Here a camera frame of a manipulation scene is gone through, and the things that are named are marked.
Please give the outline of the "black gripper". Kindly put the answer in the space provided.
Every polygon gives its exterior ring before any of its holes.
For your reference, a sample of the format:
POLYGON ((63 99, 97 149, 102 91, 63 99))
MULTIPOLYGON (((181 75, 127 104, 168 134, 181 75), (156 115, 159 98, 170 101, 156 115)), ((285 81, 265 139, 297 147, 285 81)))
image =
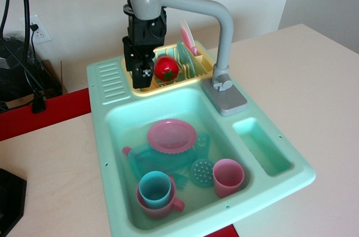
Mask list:
POLYGON ((167 13, 162 8, 159 17, 140 20, 132 8, 127 7, 127 15, 128 36, 122 38, 126 70, 132 72, 134 88, 147 88, 151 85, 154 73, 153 50, 164 45, 167 13))

